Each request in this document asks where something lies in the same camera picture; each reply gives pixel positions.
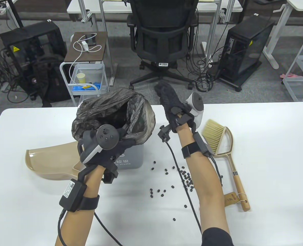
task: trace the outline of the hand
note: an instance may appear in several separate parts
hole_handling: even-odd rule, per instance
[[[157,96],[160,97],[160,103],[163,105],[165,115],[169,124],[172,127],[172,131],[176,132],[176,128],[180,126],[178,123],[179,115],[188,114],[192,117],[192,120],[188,122],[189,127],[193,123],[193,115],[189,113],[184,104],[179,100],[175,90],[169,83],[161,81],[155,86]]]

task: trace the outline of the yellow cup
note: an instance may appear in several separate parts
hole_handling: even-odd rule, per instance
[[[78,73],[76,75],[76,77],[77,77],[77,79],[79,80],[79,82],[81,84],[84,84],[86,82],[86,74],[84,74],[84,73]]]

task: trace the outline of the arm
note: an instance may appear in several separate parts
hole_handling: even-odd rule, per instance
[[[87,189],[84,196],[95,198],[98,196],[99,186],[105,168],[97,166],[86,178]],[[68,211],[61,226],[61,235],[67,246],[84,246],[86,244],[94,210]],[[55,246],[62,246],[57,237]]]
[[[176,130],[182,147],[195,141],[188,124]],[[201,152],[193,153],[186,161],[199,198],[202,232],[217,227],[229,233],[223,190],[213,165]]]

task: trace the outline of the computer case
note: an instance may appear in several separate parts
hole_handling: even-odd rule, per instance
[[[261,65],[259,58],[273,25],[273,21],[253,15],[228,31],[218,66],[222,81],[241,91],[241,85]]]
[[[36,95],[39,89],[34,85],[33,64],[44,56],[59,55],[65,58],[67,53],[60,30],[51,20],[2,33],[0,38],[22,77],[19,86],[30,96]]]

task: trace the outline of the phone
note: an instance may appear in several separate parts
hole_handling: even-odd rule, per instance
[[[88,46],[90,45],[96,45],[96,37],[93,37],[95,34],[86,34],[86,39],[88,38],[88,40],[86,40]]]

